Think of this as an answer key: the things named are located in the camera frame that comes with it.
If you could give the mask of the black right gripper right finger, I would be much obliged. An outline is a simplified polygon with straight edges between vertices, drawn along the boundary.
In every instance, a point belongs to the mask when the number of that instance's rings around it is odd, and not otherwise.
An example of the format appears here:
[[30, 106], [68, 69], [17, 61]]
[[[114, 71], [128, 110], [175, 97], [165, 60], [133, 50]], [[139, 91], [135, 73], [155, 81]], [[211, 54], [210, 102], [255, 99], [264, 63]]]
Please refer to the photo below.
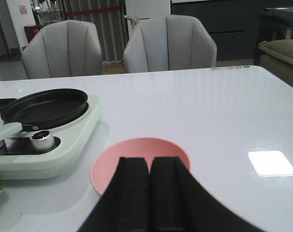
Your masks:
[[258, 232], [216, 200], [178, 157], [157, 157], [150, 171], [151, 219], [156, 232]]

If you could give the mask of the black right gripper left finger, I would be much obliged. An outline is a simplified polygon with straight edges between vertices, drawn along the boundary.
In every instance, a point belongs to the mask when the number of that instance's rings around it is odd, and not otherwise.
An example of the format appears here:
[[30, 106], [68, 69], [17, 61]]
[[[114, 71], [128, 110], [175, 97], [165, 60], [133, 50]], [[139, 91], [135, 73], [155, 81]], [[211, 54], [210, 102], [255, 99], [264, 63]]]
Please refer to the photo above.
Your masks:
[[143, 158], [119, 159], [104, 194], [80, 232], [147, 232], [149, 229], [148, 167]]

